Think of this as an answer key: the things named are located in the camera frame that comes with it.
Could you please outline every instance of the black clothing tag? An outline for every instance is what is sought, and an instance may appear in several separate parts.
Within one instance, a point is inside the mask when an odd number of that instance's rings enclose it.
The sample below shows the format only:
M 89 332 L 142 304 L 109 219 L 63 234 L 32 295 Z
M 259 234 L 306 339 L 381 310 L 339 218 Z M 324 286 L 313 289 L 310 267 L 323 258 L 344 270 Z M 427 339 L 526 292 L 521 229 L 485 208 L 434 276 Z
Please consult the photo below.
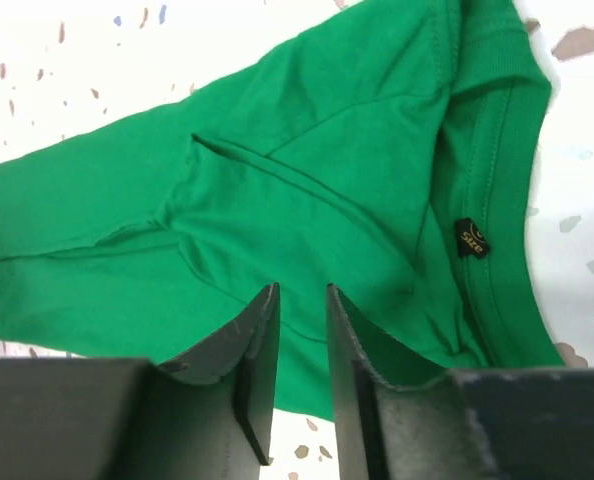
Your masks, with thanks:
M 481 260 L 490 253 L 490 245 L 470 218 L 462 218 L 455 222 L 457 237 L 457 254 L 460 257 L 474 255 Z

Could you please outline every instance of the white speckled surface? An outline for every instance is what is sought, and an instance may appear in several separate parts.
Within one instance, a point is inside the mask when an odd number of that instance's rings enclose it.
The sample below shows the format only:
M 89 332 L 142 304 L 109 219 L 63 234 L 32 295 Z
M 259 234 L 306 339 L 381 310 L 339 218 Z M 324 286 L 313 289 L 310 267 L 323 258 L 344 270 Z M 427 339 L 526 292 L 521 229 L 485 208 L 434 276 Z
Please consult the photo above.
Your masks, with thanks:
M 179 100 L 349 3 L 0 0 L 0 162 Z M 594 366 L 594 0 L 517 5 L 556 87 L 527 212 L 529 266 L 562 355 Z M 1 355 L 66 354 L 0 342 Z M 332 424 L 275 419 L 262 478 L 338 477 Z

